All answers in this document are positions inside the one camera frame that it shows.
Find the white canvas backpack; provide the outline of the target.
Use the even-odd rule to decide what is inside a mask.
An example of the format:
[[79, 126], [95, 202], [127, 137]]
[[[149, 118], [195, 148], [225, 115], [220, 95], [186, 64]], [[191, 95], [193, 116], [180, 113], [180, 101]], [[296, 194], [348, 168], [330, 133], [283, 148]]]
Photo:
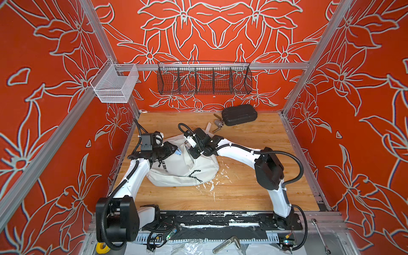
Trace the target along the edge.
[[191, 135], [192, 130], [185, 124], [182, 134], [165, 139], [178, 146], [178, 150], [162, 162], [154, 162], [147, 173], [148, 180], [157, 187], [189, 187], [199, 186], [211, 181], [220, 168], [216, 156], [200, 156], [193, 159], [185, 145], [185, 133]]

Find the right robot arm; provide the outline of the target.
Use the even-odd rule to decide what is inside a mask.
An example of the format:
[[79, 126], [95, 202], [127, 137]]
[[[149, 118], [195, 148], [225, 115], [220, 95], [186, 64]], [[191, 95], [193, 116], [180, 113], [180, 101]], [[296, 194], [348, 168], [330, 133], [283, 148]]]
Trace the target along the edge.
[[[279, 229], [289, 229], [296, 222], [294, 205], [289, 202], [286, 186], [303, 177], [304, 166], [294, 155], [272, 150], [253, 149], [233, 143], [221, 136], [210, 137], [201, 128], [182, 130], [190, 156], [197, 159], [201, 156], [222, 156], [243, 163], [255, 170], [258, 184], [268, 191], [273, 204], [273, 217]], [[278, 155], [292, 158], [299, 166], [299, 174], [288, 181], [284, 180], [284, 166]]]

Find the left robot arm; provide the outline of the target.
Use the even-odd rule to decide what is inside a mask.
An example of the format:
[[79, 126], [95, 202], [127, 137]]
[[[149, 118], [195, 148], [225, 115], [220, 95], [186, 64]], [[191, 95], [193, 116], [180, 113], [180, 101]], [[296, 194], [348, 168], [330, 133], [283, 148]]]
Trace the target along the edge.
[[162, 163], [178, 147], [164, 141], [162, 133], [143, 133], [133, 152], [127, 157], [130, 165], [120, 184], [96, 205], [97, 241], [111, 250], [121, 250], [136, 240], [139, 230], [154, 229], [160, 222], [158, 205], [136, 207], [135, 198], [154, 163]]

